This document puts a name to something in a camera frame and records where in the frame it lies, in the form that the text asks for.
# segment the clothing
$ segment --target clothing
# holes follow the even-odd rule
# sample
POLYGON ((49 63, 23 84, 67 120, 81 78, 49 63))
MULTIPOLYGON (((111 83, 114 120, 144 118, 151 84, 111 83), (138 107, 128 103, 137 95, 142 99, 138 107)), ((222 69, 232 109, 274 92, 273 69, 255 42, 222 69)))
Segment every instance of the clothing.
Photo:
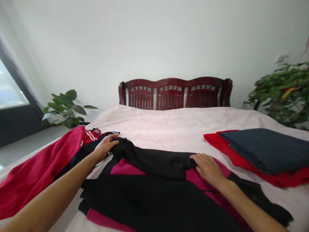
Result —
MULTIPOLYGON (((110 175, 146 175, 147 172, 145 170, 150 169, 150 170, 155 170, 156 174, 161 175, 161 167, 164 167, 166 165, 169 165, 170 169, 175 168, 176 171, 170 170, 170 173, 179 173, 179 175, 182 175, 181 172, 179 172, 179 160, 184 160, 184 155, 182 152, 169 152, 169 151, 161 151, 161 150, 148 150, 148 149, 141 149, 141 148, 132 148, 134 145, 131 142, 128 141, 123 141, 120 139, 120 143, 115 146, 114 148, 117 149, 112 149, 111 151, 114 154, 114 157, 110 163, 106 166, 106 168, 103 170, 103 172, 99 175, 98 179, 96 180, 98 183, 101 185, 104 185, 104 179, 110 174, 110 175), (121 157, 130 157, 134 152, 134 157, 142 157, 143 156, 143 162, 140 160, 138 165, 141 167, 141 169, 138 169, 137 167, 133 166, 130 164, 128 160, 121 159, 120 162, 119 159, 121 157), (158 154, 157 158, 158 160, 154 162, 150 162, 148 157, 150 157, 151 160, 155 160, 156 156, 155 154, 158 154), (160 163, 161 161, 161 166, 159 166, 158 170, 156 170, 156 164, 160 163)), ((186 159, 189 159, 191 153, 186 154, 186 159)), ((228 170, 222 163, 220 163, 218 160, 215 159, 215 161, 218 163, 219 167, 221 168, 223 174, 226 177, 232 177, 233 173, 228 170)), ((243 220, 243 218, 240 216, 240 214, 233 208, 233 206, 223 197, 214 187, 212 187, 210 184, 208 184, 205 180, 203 180, 200 175, 196 172, 195 169, 188 169, 185 170, 185 178, 186 180, 192 182, 195 186, 197 186, 200 190, 202 190, 209 198, 211 198, 214 202, 217 203, 220 207, 222 207, 226 212, 228 212, 237 222, 238 224, 241 225, 243 230, 245 231, 251 231, 249 226, 246 224, 246 222, 243 220)), ((287 226, 289 221, 293 220, 291 214, 286 211, 284 208, 277 206, 275 204, 272 204, 263 194, 261 187, 259 184, 253 183, 251 181, 239 181, 242 180, 240 178, 235 178, 234 181, 237 183, 239 182, 239 186, 241 189, 244 189, 244 192, 248 193, 248 197, 254 200, 254 202, 259 205, 262 209, 264 209, 267 213, 272 215, 277 221, 282 223, 284 226, 287 226)), ((84 183, 84 186, 87 186, 87 183, 89 181, 86 180, 84 183)), ((88 193, 83 193, 81 195, 82 198, 85 198, 87 201, 88 199, 92 199, 91 194, 99 194, 99 193, 94 193, 95 189, 88 189, 85 190, 85 192, 88 193)), ((112 227, 115 228, 115 225, 117 222, 112 221, 113 223, 110 224, 110 219, 106 219, 105 216, 102 216, 101 218, 98 218, 100 214, 98 212, 104 214, 102 212, 102 209, 100 209, 100 206, 96 205, 96 200, 90 202, 85 202, 85 200, 82 201, 80 204, 79 210, 81 210, 85 215, 87 215, 87 219, 90 221, 93 221, 99 225, 107 226, 107 227, 112 227)))
POLYGON ((298 185, 309 183, 309 168, 302 168, 297 171, 283 172, 274 175, 260 172, 253 164, 234 151, 229 146, 229 142, 219 135, 220 133, 229 131, 236 130, 219 131, 215 134, 204 134, 204 138, 212 146, 227 155, 235 166, 252 171, 262 179, 279 188, 296 187, 298 185))
POLYGON ((120 139, 110 151, 146 173, 173 180, 185 180, 186 170, 196 166, 189 158, 196 153, 142 149, 125 139, 120 139))
MULTIPOLYGON (((267 197, 263 194, 261 186, 257 183, 243 180, 239 178, 236 174, 228 170, 221 162, 214 159, 221 171, 228 179, 234 181, 240 189, 252 199, 258 206, 260 206, 264 211, 266 211, 275 220, 281 223, 283 226, 288 226, 289 222, 293 220, 291 214, 277 204, 271 203, 267 197)), ((118 164, 112 169, 111 175, 146 175, 145 172, 137 169, 131 165, 127 160, 122 159, 118 164)), ((186 171, 186 180, 192 182, 200 190, 202 190, 208 197, 215 201, 220 207, 222 207, 228 214, 230 214, 233 219, 242 227, 244 231, 251 231, 248 224, 244 221, 241 215, 235 210, 235 208, 223 197, 213 186, 208 184, 203 180, 195 169, 190 169, 186 171)), ((82 211, 87 216, 87 219, 99 224, 101 226, 111 227, 114 229, 122 231, 130 231, 132 228, 127 228, 127 226, 122 225, 110 218, 100 214, 94 209, 90 208, 89 205, 81 206, 82 211)))
POLYGON ((14 216, 55 179, 80 162, 81 151, 100 136, 98 129, 85 130, 78 126, 13 168, 0 184, 0 220, 14 216))
POLYGON ((107 175, 86 180, 83 188, 81 197, 94 210, 139 232, 241 231, 220 206, 187 180, 107 175))
POLYGON ((309 167, 308 141, 262 128, 219 135, 262 173, 272 175, 309 167))
POLYGON ((59 172, 58 175, 54 178, 53 182, 62 177, 68 171, 70 171, 75 165, 81 162, 86 156, 95 150, 97 145, 108 135, 110 134, 120 134, 120 132, 106 132, 101 134, 101 131, 98 129, 93 129, 86 131, 87 140, 84 141, 84 146, 72 157, 70 162, 59 172))

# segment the red jacket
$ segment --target red jacket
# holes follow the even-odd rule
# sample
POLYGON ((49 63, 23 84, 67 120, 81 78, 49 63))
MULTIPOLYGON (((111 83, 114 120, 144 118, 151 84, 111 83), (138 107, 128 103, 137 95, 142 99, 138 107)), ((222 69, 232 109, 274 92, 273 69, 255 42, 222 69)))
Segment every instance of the red jacket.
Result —
POLYGON ((78 126, 13 168, 0 184, 0 220, 14 216, 47 188, 82 146, 97 140, 99 130, 78 126))
POLYGON ((262 179, 266 180, 267 182, 279 188, 296 187, 298 185, 309 183, 309 167, 302 168, 297 171, 283 172, 275 175, 267 175, 260 172, 256 167, 254 167, 251 163, 249 163, 237 152, 235 152, 229 146, 229 142, 227 142, 224 138, 222 138, 219 135, 219 133, 228 131, 238 131, 238 130, 227 130, 227 131, 219 131, 215 134, 205 134, 204 138, 215 148, 226 154, 236 167, 241 167, 246 170, 252 171, 262 179))

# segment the carved headboard panel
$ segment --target carved headboard panel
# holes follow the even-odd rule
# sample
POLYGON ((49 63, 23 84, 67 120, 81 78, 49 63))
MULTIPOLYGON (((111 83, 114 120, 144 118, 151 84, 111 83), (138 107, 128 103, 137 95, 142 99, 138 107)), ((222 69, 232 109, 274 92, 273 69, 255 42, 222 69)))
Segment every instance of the carved headboard panel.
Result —
POLYGON ((199 77, 189 81, 166 78, 156 82, 135 79, 121 82, 118 91, 120 104, 144 110, 230 106, 232 80, 216 77, 199 77))

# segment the bedspread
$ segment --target bedspread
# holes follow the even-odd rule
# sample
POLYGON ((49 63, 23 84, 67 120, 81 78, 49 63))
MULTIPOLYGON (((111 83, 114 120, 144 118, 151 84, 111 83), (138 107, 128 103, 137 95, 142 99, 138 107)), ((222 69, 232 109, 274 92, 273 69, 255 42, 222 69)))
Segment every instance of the bedspread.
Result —
MULTIPOLYGON (((226 155, 211 146, 203 138, 204 134, 217 131, 267 128, 309 141, 309 132, 307 131, 287 128, 257 111, 239 110, 231 107, 150 111, 115 105, 103 112, 86 128, 92 129, 96 127, 102 132, 120 131, 121 137, 126 137, 135 146, 141 148, 200 152, 211 155, 239 177, 261 184, 263 192, 270 201, 287 209, 294 217, 294 222, 291 222, 288 227, 290 231, 303 232, 309 228, 309 185, 288 189, 274 187, 254 173, 235 167, 226 155)), ((1 170, 0 181, 5 179, 7 173, 13 167, 32 157, 37 152, 31 153, 1 170)), ((108 157, 88 178, 96 178, 110 159, 111 157, 108 157)), ((86 217, 78 211, 81 192, 79 190, 51 231, 115 231, 88 222, 86 217)))

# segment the tile floor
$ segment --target tile floor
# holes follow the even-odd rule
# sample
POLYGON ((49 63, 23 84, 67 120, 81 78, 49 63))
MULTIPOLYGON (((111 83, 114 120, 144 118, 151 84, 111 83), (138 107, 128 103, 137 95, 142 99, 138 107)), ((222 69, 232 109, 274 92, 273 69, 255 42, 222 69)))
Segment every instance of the tile floor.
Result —
POLYGON ((51 127, 0 148, 0 169, 63 136, 68 131, 64 126, 51 127))

